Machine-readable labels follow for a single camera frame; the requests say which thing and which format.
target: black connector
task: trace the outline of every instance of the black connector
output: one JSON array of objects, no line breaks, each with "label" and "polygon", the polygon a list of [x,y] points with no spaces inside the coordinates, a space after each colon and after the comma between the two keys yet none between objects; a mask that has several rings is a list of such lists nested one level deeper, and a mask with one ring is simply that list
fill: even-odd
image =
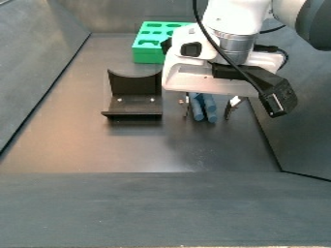
[{"label": "black connector", "polygon": [[[259,99],[263,103],[269,116],[275,118],[291,112],[298,105],[298,97],[289,80],[258,66],[239,66],[240,70],[250,75],[258,83],[262,91]],[[246,80],[243,75],[231,67],[212,64],[214,78]]]},{"label": "black connector", "polygon": [[254,51],[278,52],[278,46],[254,45]]}]

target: black bracket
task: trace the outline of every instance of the black bracket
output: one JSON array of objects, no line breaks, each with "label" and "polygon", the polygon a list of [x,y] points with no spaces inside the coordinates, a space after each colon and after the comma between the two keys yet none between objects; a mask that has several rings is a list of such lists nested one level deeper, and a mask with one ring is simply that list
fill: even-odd
[{"label": "black bracket", "polygon": [[147,77],[124,77],[111,70],[108,81],[112,92],[108,111],[102,114],[111,117],[160,117],[162,72]]}]

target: small blue object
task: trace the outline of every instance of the small blue object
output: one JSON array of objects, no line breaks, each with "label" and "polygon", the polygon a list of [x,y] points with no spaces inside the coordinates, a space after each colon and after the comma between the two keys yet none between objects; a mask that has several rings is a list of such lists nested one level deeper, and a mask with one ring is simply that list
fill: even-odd
[{"label": "small blue object", "polygon": [[203,111],[202,111],[200,103],[194,98],[194,96],[196,96],[196,95],[194,95],[194,93],[192,94],[190,93],[190,102],[191,102],[192,115],[194,115],[194,119],[196,121],[200,121],[204,118],[204,114],[203,114]]},{"label": "small blue object", "polygon": [[202,94],[204,100],[204,108],[206,110],[215,112],[216,111],[216,104],[211,94]]},{"label": "small blue object", "polygon": [[211,94],[204,93],[188,93],[194,119],[200,121],[204,119],[203,109],[207,114],[208,121],[215,123],[218,121],[216,104]]},{"label": "small blue object", "polygon": [[215,123],[218,121],[218,115],[214,111],[208,111],[208,109],[206,109],[207,112],[207,117],[208,117],[208,121],[211,123]]}]

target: green foam tray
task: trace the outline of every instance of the green foam tray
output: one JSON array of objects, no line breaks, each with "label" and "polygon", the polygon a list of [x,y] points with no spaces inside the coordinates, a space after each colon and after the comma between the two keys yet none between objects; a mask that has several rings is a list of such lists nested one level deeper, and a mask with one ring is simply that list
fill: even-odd
[{"label": "green foam tray", "polygon": [[178,27],[190,24],[190,22],[144,21],[132,44],[135,63],[163,64],[166,56],[160,43],[172,36]]}]

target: gray bin wall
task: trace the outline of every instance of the gray bin wall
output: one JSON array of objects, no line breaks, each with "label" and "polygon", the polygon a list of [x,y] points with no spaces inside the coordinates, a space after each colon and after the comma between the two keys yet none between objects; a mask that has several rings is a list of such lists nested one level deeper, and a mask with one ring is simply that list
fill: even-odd
[{"label": "gray bin wall", "polygon": [[0,5],[0,150],[88,36],[55,0]]},{"label": "gray bin wall", "polygon": [[290,28],[262,35],[259,44],[289,52],[289,64],[278,74],[299,97],[294,111],[275,119],[251,99],[274,154],[285,171],[331,179],[331,52],[315,50]]}]

